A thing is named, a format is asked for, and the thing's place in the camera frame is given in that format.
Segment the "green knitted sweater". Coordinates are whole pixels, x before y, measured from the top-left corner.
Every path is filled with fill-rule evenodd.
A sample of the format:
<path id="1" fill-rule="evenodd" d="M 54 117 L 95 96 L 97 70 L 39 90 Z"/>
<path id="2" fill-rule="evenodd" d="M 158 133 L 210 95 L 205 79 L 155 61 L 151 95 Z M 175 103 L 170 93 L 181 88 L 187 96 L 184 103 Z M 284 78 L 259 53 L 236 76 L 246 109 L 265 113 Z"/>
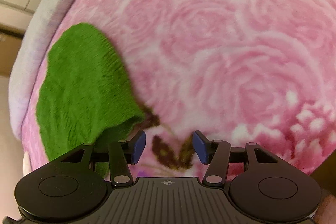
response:
<path id="1" fill-rule="evenodd" d="M 145 120 L 121 57 L 88 23 L 68 28 L 50 49 L 36 116 L 49 160 L 84 143 L 105 150 Z"/>

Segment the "pink floral bed blanket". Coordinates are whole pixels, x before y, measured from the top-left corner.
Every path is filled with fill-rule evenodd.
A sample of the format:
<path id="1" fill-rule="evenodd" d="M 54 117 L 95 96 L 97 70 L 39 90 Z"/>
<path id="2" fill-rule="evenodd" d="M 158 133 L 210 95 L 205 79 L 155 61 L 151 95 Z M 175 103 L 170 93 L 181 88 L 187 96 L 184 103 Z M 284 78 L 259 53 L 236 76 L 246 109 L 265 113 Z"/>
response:
<path id="1" fill-rule="evenodd" d="M 52 46 L 100 30 L 145 120 L 134 176 L 203 176 L 192 134 L 255 142 L 305 173 L 335 150 L 335 0 L 75 0 L 39 67 L 22 123 L 23 172 L 47 158 L 36 106 Z"/>

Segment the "grey striped quilt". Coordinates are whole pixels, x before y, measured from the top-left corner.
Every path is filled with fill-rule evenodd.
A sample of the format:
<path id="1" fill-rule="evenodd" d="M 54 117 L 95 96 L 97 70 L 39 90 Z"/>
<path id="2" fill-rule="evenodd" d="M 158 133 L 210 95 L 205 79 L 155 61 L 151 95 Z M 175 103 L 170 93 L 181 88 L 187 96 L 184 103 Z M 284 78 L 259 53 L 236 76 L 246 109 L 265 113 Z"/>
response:
<path id="1" fill-rule="evenodd" d="M 47 48 L 75 0 L 41 0 L 24 34 L 9 79 L 10 124 L 21 140 L 26 115 L 39 67 Z"/>

